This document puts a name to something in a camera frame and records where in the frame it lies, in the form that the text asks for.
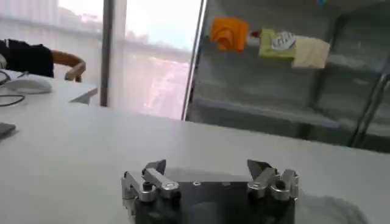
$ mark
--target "orange cloth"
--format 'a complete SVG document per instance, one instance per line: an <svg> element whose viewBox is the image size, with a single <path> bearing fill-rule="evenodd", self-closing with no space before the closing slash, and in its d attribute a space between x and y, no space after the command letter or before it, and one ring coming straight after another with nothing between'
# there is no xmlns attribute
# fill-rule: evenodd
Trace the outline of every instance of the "orange cloth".
<svg viewBox="0 0 390 224"><path fill-rule="evenodd" d="M248 24L235 18L215 18L211 28L211 41L218 42L220 50L244 50Z"/></svg>

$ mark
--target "yellow cloth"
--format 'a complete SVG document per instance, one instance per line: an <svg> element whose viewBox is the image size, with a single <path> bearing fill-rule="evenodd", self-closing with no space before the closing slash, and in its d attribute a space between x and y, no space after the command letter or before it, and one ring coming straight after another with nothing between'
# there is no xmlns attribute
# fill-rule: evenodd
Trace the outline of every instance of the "yellow cloth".
<svg viewBox="0 0 390 224"><path fill-rule="evenodd" d="M320 39L296 36L293 68L325 68L330 44Z"/></svg>
<svg viewBox="0 0 390 224"><path fill-rule="evenodd" d="M260 51L261 57L274 58L294 58L296 54L295 44L289 49L280 50L272 48L272 40L278 38L281 32L276 32L272 29L263 29L260 35Z"/></svg>

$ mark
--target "white desk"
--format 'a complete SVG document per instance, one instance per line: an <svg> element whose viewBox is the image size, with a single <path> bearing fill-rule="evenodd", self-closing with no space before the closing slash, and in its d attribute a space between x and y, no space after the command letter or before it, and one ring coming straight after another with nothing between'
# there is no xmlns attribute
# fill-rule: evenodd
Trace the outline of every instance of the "white desk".
<svg viewBox="0 0 390 224"><path fill-rule="evenodd" d="M3 70L11 77L11 79L16 79L21 72ZM89 99L97 94L97 88L93 85L86 83L76 83L68 82L60 79L52 79L47 77L42 77L46 79L52 85L52 92L48 94L34 94L34 95L25 95L26 98L19 104L16 104L12 107L17 107L21 105L32 105L32 104L50 104L50 103L69 103L69 102L79 102L79 103L88 103ZM10 94L13 93L6 88L0 88L0 94Z"/></svg>
<svg viewBox="0 0 390 224"><path fill-rule="evenodd" d="M369 223L388 223L390 155L81 104L18 107L1 119L19 132L0 142L0 223L128 223L120 176L162 158L246 177L248 158L292 168L306 194L342 198Z"/></svg>

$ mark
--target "metal pole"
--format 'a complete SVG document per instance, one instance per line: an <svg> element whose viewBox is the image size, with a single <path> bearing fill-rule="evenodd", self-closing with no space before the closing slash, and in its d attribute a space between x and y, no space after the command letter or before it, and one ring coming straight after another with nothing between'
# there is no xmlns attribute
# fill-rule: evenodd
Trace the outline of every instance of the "metal pole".
<svg viewBox="0 0 390 224"><path fill-rule="evenodd" d="M190 101L191 89L192 89L192 84L193 84L193 77L194 77L194 72L195 72L195 68L197 65L197 55L198 55L198 51L199 51L199 43L200 43L200 39L202 38L202 29L203 29L203 24L204 24L206 6L207 6L207 0L201 0L199 17L198 17L197 26L196 26L193 53L192 53L191 61L190 61L190 71L188 72L187 86L186 86L185 95L184 95L184 104L183 104L182 117L181 117L181 120L183 120L183 121L186 118L188 103Z"/></svg>
<svg viewBox="0 0 390 224"><path fill-rule="evenodd" d="M104 0L102 66L101 66L101 85L100 85L100 105L102 107L107 107L108 105L108 81L110 77L113 19L114 19L114 0Z"/></svg>
<svg viewBox="0 0 390 224"><path fill-rule="evenodd" d="M355 131L353 132L353 136L349 143L350 147L359 147L359 144L365 137L368 128L372 120L374 119L374 116L381 104L383 95L386 90L386 85L388 84L388 82L389 82L389 75L382 74L378 79L378 82L373 87L373 90L370 94L370 98L365 107L364 113L361 116L361 118L358 120L358 125Z"/></svg>

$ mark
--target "computer mouse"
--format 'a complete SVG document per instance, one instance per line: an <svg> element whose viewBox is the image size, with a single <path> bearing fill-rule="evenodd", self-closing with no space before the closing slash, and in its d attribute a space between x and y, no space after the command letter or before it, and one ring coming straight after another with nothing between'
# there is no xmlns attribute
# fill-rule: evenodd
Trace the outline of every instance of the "computer mouse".
<svg viewBox="0 0 390 224"><path fill-rule="evenodd" d="M11 80L4 87L21 94L50 93L52 90L48 81L32 75Z"/></svg>

